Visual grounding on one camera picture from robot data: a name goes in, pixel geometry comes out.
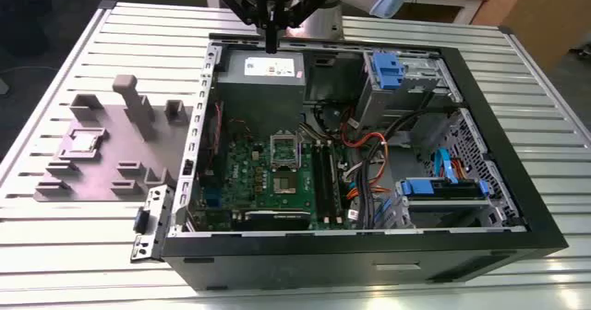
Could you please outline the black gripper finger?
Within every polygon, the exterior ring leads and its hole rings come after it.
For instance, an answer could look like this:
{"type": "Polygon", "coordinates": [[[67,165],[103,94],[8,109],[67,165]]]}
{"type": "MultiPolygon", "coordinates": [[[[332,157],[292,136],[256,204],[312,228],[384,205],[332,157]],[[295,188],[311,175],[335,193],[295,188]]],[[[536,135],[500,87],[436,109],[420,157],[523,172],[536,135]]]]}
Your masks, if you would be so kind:
{"type": "Polygon", "coordinates": [[[327,0],[272,0],[272,52],[277,52],[281,31],[296,28],[327,0]]]}
{"type": "Polygon", "coordinates": [[[221,0],[245,25],[255,25],[265,39],[265,52],[272,52],[272,21],[268,0],[221,0]]]}

